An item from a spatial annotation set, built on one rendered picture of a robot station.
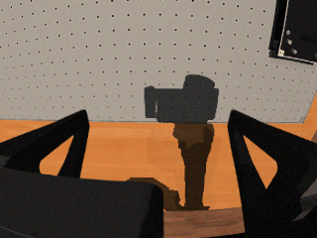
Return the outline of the white perforated base plate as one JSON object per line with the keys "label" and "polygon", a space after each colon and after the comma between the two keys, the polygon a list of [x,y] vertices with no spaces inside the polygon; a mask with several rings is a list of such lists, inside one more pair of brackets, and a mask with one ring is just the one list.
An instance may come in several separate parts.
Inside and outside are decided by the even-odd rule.
{"label": "white perforated base plate", "polygon": [[317,63],[270,50],[276,0],[0,0],[0,120],[303,124]]}

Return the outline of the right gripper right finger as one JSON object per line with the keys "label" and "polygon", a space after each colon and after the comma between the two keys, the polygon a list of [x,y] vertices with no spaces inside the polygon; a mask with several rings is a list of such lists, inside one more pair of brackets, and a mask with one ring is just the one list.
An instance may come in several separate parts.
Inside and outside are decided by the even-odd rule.
{"label": "right gripper right finger", "polygon": [[[317,195],[317,143],[231,110],[228,134],[245,232],[264,229],[288,202]],[[244,136],[277,163],[267,189]]]}

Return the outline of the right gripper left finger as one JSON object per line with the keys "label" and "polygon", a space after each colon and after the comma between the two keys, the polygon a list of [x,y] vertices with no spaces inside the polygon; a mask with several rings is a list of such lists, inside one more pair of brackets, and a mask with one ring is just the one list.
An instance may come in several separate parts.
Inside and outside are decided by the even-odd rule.
{"label": "right gripper left finger", "polygon": [[80,178],[89,134],[86,110],[0,143],[0,165],[40,174],[40,162],[71,136],[70,147],[58,176]]}

